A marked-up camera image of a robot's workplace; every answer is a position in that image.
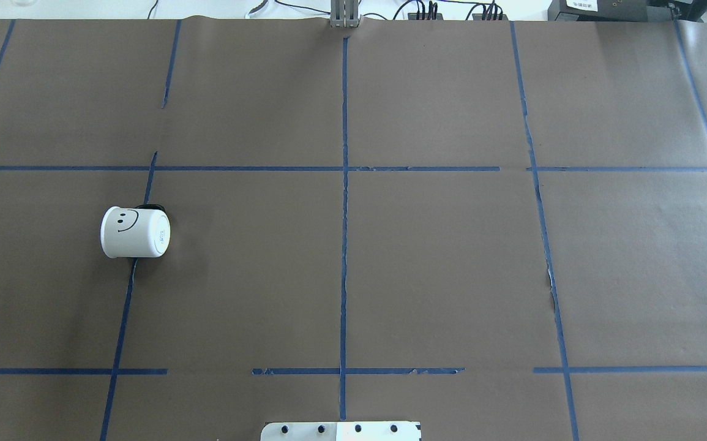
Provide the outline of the white smiley face mug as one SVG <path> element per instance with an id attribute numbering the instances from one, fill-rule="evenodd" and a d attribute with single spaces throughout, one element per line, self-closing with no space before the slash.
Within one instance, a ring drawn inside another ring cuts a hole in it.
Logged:
<path id="1" fill-rule="evenodd" d="M 170 240 L 170 220 L 161 205 L 112 206 L 102 217 L 100 245 L 109 258 L 161 257 Z"/>

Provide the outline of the brown paper table cover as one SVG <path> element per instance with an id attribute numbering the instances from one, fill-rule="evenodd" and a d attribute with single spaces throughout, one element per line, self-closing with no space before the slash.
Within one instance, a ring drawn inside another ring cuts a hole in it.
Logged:
<path id="1" fill-rule="evenodd" d="M 707 440 L 707 23 L 0 20 L 0 440 L 339 420 Z"/>

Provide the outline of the black orange power strip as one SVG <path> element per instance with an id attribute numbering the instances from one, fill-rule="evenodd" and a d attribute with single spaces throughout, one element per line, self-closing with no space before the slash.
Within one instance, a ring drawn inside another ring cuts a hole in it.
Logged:
<path id="1" fill-rule="evenodd" d="M 476 3 L 468 11 L 465 20 L 507 21 L 504 9 L 497 2 Z"/>

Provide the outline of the black box device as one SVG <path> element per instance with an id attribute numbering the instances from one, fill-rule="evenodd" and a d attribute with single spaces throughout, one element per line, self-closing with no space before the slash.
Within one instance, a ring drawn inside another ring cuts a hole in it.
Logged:
<path id="1" fill-rule="evenodd" d="M 552 1 L 548 21 L 698 22 L 707 1 Z"/>

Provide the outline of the grey aluminium frame post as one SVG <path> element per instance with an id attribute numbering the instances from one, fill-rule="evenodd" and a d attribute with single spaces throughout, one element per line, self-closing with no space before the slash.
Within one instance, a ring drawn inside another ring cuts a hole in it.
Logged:
<path id="1" fill-rule="evenodd" d="M 361 12 L 358 0 L 331 0 L 330 25 L 332 28 L 358 28 Z"/>

